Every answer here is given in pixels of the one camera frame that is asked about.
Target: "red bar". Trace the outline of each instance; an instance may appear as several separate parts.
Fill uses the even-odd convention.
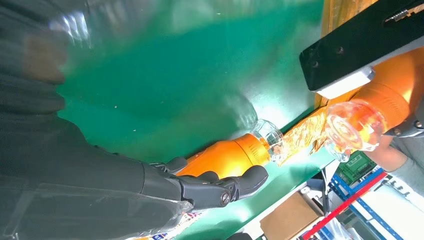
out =
[[[363,188],[359,189],[355,194],[353,194],[351,197],[346,199],[340,206],[338,206],[334,211],[330,212],[328,216],[326,216],[323,220],[318,222],[313,228],[305,233],[305,235],[302,236],[304,240],[307,240],[311,238],[315,233],[317,233],[319,230],[321,230],[325,225],[327,225],[333,218],[335,218],[337,215],[339,215],[341,212],[343,212],[345,209],[349,207],[353,202],[355,202],[358,198],[360,198],[363,194],[368,192],[374,185],[376,185],[380,180],[382,180],[385,176],[387,176],[386,172],[380,173],[378,176],[376,176],[373,180],[371,180],[368,184],[363,186]]]

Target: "screw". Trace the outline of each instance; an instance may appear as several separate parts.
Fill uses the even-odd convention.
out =
[[[399,136],[399,135],[401,135],[401,130],[399,130],[398,128],[396,128],[394,131],[394,135],[396,135],[396,136]]]
[[[423,124],[420,121],[416,121],[415,122],[415,127],[422,129],[423,128]]]
[[[221,195],[221,205],[226,206],[230,202],[230,194],[228,192],[224,192]]]

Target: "cardboard box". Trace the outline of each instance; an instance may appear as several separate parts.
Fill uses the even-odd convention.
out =
[[[290,240],[299,237],[323,216],[310,198],[296,192],[262,219],[260,227],[269,240]]]

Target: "gray sleeve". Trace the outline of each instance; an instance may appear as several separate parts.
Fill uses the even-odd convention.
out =
[[[388,173],[404,181],[417,194],[424,196],[424,169],[410,157],[401,167]]]

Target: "green table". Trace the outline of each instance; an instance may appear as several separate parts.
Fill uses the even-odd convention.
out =
[[[191,156],[257,119],[287,129],[313,109],[298,61],[323,0],[118,0],[91,6],[58,91],[94,145],[146,162]],[[225,239],[330,161],[277,168],[258,194],[210,211],[179,239]]]

